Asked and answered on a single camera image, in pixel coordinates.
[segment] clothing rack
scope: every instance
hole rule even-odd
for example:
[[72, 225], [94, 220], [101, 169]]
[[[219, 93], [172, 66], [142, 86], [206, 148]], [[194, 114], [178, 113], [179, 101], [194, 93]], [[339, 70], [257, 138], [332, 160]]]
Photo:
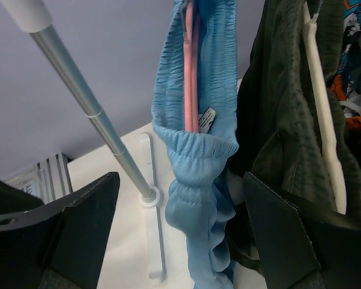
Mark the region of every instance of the clothing rack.
[[151, 279], [162, 282], [164, 280], [164, 256], [158, 210], [163, 196], [155, 185], [150, 136], [142, 134], [140, 139], [145, 161], [143, 175], [55, 31], [52, 25], [52, 16], [43, 1], [1, 0], [1, 3], [19, 28], [34, 39], [141, 193], [141, 205], [146, 209], [149, 276]]

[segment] white plastic hanger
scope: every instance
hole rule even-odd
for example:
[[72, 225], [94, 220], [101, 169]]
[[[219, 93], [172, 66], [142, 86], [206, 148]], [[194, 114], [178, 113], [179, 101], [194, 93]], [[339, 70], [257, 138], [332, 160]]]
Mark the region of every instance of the white plastic hanger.
[[310, 78], [312, 80], [319, 131], [322, 139], [322, 156], [324, 158], [326, 168], [329, 171], [330, 181], [335, 193], [337, 212], [345, 214], [347, 210], [347, 194], [344, 173], [337, 156], [337, 139], [315, 38], [318, 15], [318, 12], [315, 13], [311, 19], [307, 2], [304, 3], [302, 35], [305, 44], [307, 62], [309, 64]]

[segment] ribbed fabric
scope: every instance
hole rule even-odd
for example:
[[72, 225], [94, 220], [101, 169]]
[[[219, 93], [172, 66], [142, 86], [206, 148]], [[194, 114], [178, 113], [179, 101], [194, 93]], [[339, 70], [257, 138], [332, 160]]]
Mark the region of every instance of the ribbed fabric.
[[162, 48], [152, 103], [153, 129], [166, 143], [176, 179], [165, 209], [168, 223], [187, 236], [188, 266], [198, 289], [231, 289], [224, 227], [235, 212], [222, 194], [223, 171], [238, 149], [236, 130], [235, 0], [199, 0], [199, 112], [217, 115], [210, 134], [184, 129], [182, 1], [175, 0]]
[[325, 283], [319, 272], [313, 272], [291, 289], [326, 289]]
[[[251, 171], [268, 184], [335, 211], [301, 37], [303, 2], [265, 2], [250, 67], [239, 88], [236, 136], [240, 147], [229, 168], [239, 176]], [[310, 1], [310, 11], [316, 11], [318, 4]], [[341, 56], [343, 4], [342, 0], [324, 1], [317, 21], [326, 80], [336, 73]], [[328, 97], [347, 186], [347, 214], [361, 219], [361, 173], [345, 144], [342, 108], [332, 93]]]

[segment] gray wall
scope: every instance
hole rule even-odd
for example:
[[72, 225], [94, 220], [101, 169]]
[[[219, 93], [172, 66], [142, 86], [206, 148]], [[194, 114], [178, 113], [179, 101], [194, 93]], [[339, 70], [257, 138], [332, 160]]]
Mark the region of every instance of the gray wall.
[[[171, 0], [45, 0], [54, 26], [120, 135], [151, 120]], [[263, 1], [238, 3], [238, 66], [248, 66]], [[0, 178], [103, 144], [32, 39], [0, 5]]]

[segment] pink drawstring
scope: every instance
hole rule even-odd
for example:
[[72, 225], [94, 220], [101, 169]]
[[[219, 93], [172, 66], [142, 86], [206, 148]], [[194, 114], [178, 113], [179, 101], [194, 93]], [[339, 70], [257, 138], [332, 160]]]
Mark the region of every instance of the pink drawstring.
[[200, 29], [200, 15], [197, 14], [194, 38], [192, 49], [193, 53], [191, 56], [191, 83], [192, 83], [192, 115], [193, 115], [193, 131], [199, 132], [198, 126], [198, 44], [199, 44], [199, 29]]
[[185, 16], [186, 33], [184, 35], [184, 75], [185, 75], [185, 130], [194, 130], [193, 88], [191, 80], [191, 43], [193, 37], [193, 0], [188, 0]]
[[184, 75], [185, 75], [185, 130], [198, 132], [198, 42], [200, 16], [197, 15], [193, 33], [193, 0], [188, 0], [185, 17]]

